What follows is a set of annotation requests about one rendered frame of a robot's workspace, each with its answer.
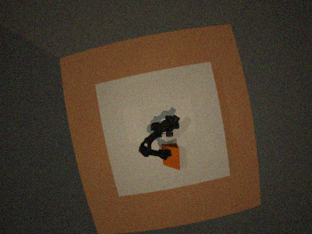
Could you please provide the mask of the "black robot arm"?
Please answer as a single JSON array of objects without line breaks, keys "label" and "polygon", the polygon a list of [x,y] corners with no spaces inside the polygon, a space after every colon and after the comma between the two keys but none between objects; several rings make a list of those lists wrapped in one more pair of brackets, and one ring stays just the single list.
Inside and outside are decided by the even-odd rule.
[{"label": "black robot arm", "polygon": [[[166,119],[162,121],[160,126],[148,137],[146,137],[143,141],[143,143],[140,144],[139,152],[144,156],[148,157],[149,155],[158,156],[162,159],[167,160],[168,157],[172,156],[171,149],[165,149],[165,150],[158,150],[154,151],[151,150],[151,144],[154,140],[156,140],[163,132],[171,133],[174,129],[179,129],[179,123],[178,121],[180,118],[176,115],[172,117],[171,120]],[[144,145],[147,144],[147,147]]]}]

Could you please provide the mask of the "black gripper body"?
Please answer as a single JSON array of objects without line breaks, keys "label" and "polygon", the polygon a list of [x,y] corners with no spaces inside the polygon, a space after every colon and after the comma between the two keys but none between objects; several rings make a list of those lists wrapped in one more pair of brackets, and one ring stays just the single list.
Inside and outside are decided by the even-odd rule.
[{"label": "black gripper body", "polygon": [[[166,119],[169,119],[169,120],[171,120],[172,119],[172,115],[167,115],[166,117],[165,117],[165,120]],[[172,131],[171,131],[172,132]],[[173,132],[172,133],[166,133],[166,136],[167,137],[173,137]]]}]

